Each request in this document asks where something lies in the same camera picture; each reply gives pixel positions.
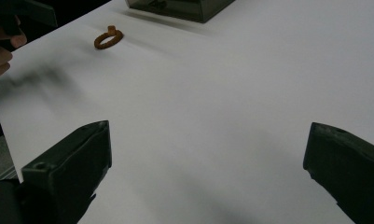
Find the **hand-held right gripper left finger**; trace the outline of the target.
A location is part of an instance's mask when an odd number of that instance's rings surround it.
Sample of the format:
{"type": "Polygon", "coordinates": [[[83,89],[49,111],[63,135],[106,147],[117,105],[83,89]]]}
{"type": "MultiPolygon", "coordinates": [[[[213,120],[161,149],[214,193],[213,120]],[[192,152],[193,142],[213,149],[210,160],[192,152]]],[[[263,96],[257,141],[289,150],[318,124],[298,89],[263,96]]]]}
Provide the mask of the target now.
{"type": "Polygon", "coordinates": [[[21,169],[28,224],[77,224],[112,165],[107,120],[84,125],[21,169]]]}

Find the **dark transparent box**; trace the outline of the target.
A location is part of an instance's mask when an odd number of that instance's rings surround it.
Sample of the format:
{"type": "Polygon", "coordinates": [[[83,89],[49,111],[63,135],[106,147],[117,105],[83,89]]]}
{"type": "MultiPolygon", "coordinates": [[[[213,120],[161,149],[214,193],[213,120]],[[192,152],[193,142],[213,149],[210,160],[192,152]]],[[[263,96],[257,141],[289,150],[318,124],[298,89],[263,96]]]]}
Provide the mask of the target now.
{"type": "Polygon", "coordinates": [[[235,0],[126,0],[129,8],[206,23],[235,0]]]}

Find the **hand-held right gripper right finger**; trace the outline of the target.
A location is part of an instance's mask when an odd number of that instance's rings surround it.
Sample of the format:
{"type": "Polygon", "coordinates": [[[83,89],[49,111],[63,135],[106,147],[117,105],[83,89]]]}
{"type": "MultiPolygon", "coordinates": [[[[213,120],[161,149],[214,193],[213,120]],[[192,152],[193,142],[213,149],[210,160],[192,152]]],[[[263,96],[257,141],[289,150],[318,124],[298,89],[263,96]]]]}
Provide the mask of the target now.
{"type": "Polygon", "coordinates": [[[303,168],[355,224],[374,224],[374,145],[314,122],[303,168]]]}

